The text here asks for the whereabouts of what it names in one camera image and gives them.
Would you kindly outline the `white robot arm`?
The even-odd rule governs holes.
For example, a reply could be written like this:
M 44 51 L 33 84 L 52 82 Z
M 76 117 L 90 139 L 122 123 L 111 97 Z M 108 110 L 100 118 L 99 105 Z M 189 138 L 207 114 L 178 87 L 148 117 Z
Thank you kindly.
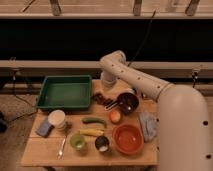
M 121 79 L 157 102 L 158 171 L 213 171 L 208 105 L 198 90 L 128 67 L 120 50 L 103 56 L 100 66 L 104 86 Z

